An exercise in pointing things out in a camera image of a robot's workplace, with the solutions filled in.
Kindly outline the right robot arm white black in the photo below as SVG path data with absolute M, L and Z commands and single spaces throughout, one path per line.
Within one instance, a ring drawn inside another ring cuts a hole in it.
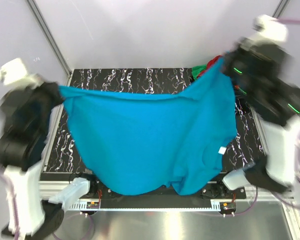
M 253 185 L 284 193 L 296 179 L 297 139 L 300 136 L 300 88 L 279 78 L 287 53 L 273 40 L 242 39 L 225 54 L 223 73 L 235 93 L 258 114 L 266 153 L 254 164 L 229 172 L 217 185 L 229 198 L 235 189 Z

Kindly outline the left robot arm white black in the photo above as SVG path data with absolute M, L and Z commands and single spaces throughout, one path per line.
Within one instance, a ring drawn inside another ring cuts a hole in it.
M 41 198 L 39 180 L 51 112 L 63 103 L 55 82 L 9 92 L 0 112 L 0 167 L 6 183 L 9 222 L 2 235 L 16 240 L 43 240 L 62 224 L 65 212 L 82 196 L 93 198 L 98 186 L 87 175 L 77 176 L 55 196 Z

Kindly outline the blue t shirt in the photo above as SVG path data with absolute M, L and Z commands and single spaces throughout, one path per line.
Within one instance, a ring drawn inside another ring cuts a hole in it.
M 67 127 L 85 166 L 112 191 L 136 196 L 162 186 L 192 195 L 222 170 L 236 136 L 235 93 L 220 58 L 176 94 L 61 86 Z

